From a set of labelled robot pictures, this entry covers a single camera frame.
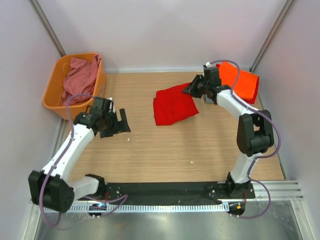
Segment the red t shirt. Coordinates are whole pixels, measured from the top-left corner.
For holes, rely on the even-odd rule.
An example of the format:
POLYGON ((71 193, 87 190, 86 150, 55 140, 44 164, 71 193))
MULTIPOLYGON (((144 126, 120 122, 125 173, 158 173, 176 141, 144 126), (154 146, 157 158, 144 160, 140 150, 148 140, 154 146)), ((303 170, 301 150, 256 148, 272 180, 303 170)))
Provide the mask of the red t shirt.
POLYGON ((189 83, 158 90, 153 99, 153 114, 157 126, 169 126, 199 113, 193 98, 183 93, 189 83))

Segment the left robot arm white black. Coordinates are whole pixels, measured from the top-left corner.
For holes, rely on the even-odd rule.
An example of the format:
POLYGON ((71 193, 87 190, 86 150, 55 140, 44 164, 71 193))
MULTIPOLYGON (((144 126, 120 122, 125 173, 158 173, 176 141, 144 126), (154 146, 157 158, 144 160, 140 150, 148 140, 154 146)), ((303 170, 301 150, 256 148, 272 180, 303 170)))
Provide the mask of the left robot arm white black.
POLYGON ((65 213, 75 200, 101 200, 107 192, 102 176, 89 173, 68 182, 71 171, 96 135, 108 138, 130 131, 125 109, 116 111, 112 98, 95 97, 93 104, 74 118, 68 137, 54 157, 41 171, 34 170, 28 176, 32 203, 65 213))

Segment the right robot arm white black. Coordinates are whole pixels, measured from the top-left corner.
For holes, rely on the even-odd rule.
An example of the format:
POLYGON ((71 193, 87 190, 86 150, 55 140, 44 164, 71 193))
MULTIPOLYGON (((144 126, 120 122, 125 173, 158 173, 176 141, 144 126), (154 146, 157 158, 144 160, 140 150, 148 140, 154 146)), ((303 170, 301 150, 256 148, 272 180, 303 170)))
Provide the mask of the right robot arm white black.
POLYGON ((240 154, 227 175, 225 192, 231 198, 243 197, 257 160, 274 145, 270 112, 251 107, 230 86, 223 85, 217 67, 204 66, 203 74, 197 74, 182 92, 199 99, 206 96, 238 120, 236 143, 240 154))

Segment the folded orange shirt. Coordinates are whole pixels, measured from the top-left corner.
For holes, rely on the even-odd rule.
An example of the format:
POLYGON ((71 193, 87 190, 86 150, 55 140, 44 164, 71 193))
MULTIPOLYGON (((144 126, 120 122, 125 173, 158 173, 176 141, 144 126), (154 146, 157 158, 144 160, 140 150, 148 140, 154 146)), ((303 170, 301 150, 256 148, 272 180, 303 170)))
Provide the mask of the folded orange shirt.
MULTIPOLYGON (((219 76, 222 85, 232 87, 235 83, 238 69, 230 63, 224 61, 222 64, 215 65, 219 70, 219 76)), ((239 78, 234 87, 234 92, 245 102, 254 104, 259 89, 259 76, 248 71, 241 70, 239 78)))

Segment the folded red shirt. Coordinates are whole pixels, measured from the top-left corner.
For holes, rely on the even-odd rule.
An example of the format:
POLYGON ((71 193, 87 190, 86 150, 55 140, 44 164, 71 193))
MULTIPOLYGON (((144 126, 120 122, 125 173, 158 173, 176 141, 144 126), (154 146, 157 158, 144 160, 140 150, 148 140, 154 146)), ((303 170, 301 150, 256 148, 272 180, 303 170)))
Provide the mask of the folded red shirt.
POLYGON ((247 80, 245 83, 246 85, 243 90, 244 93, 243 93, 242 99, 249 104, 254 104, 258 97, 260 78, 255 77, 255 78, 252 78, 251 80, 247 80))

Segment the pink crumpled shirt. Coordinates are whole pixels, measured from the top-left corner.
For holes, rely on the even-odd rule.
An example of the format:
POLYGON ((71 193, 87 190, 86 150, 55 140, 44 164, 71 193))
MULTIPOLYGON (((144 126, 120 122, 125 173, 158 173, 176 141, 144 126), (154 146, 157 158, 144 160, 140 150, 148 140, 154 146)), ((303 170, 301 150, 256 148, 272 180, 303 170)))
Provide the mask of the pink crumpled shirt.
POLYGON ((63 83, 62 104, 64 106, 68 99, 76 95, 69 101, 69 106, 90 99, 89 95, 93 95, 101 59, 99 54, 96 54, 91 62, 76 57, 70 59, 70 71, 63 83))

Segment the right corner aluminium profile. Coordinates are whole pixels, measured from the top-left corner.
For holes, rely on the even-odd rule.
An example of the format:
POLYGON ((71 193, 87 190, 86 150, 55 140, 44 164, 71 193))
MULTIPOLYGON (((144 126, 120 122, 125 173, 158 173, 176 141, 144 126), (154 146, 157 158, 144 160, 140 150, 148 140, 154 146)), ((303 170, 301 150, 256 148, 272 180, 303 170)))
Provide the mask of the right corner aluminium profile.
POLYGON ((281 8, 277 18, 275 19, 265 41, 263 42, 255 60, 253 61, 253 64, 249 71, 253 73, 257 67, 259 66, 260 62, 262 61, 264 55, 266 54, 267 50, 270 48, 272 42, 276 38, 278 32, 280 31, 283 23, 285 22, 286 18, 290 14, 293 6, 295 5, 297 1, 296 0, 286 0, 284 2, 283 7, 281 8))

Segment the corner aluminium profile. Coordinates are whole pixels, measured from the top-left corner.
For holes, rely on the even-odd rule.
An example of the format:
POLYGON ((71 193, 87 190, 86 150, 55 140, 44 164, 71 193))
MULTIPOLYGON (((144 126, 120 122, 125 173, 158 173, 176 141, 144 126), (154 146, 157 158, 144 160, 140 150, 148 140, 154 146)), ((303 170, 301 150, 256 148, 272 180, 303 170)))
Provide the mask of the corner aluminium profile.
POLYGON ((265 41, 263 42, 255 60, 253 61, 253 64, 249 71, 253 73, 257 67, 259 66, 260 62, 262 61, 264 55, 266 54, 267 50, 270 48, 272 42, 276 38, 278 32, 280 31, 283 23, 285 22, 286 18, 290 14, 293 6, 295 5, 297 1, 296 0, 286 0, 284 2, 283 7, 281 8, 277 18, 275 19, 265 41))
POLYGON ((65 56, 66 52, 65 52, 62 44, 60 43, 54 29, 52 28, 52 26, 46 16, 45 12, 43 11, 39 1, 38 0, 28 0, 28 1, 29 1, 30 5, 32 6, 36 16, 40 20, 44 30, 46 31, 50 40, 52 41, 52 44, 54 45, 55 49, 59 53, 59 55, 61 57, 65 56))

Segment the left corner aluminium profile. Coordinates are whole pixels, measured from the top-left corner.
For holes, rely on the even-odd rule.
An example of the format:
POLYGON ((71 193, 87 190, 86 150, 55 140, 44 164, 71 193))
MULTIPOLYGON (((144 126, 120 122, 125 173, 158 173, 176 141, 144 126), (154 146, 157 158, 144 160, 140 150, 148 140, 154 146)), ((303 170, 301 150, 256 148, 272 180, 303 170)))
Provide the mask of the left corner aluminium profile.
POLYGON ((39 1, 38 0, 28 0, 28 1, 29 1, 30 5, 32 6, 36 16, 40 20, 44 30, 46 31, 50 40, 52 41, 52 44, 54 45, 55 49, 59 53, 59 55, 61 57, 65 56, 66 52, 65 52, 62 44, 60 43, 54 29, 52 28, 52 26, 46 16, 45 12, 43 11, 39 1))

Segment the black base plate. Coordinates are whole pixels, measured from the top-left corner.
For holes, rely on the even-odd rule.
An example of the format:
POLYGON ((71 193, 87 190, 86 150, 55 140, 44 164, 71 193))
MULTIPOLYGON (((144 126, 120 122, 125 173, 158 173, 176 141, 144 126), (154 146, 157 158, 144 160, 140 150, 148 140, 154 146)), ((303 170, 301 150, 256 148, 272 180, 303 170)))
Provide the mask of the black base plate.
POLYGON ((135 182, 108 183, 100 199, 115 200, 128 195, 125 205, 200 206, 218 205, 223 200, 251 200, 256 197, 253 185, 231 193, 222 181, 205 182, 135 182))

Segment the aluminium rail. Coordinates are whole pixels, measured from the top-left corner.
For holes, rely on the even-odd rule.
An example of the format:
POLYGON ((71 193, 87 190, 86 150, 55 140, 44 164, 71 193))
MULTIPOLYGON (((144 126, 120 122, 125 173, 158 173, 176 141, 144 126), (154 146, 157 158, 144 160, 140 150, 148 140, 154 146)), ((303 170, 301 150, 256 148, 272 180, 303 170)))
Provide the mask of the aluminium rail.
MULTIPOLYGON (((272 201, 303 201, 304 196, 296 180, 262 181, 267 188, 272 201)), ((259 183, 253 183, 255 199, 267 201, 268 193, 259 183)))

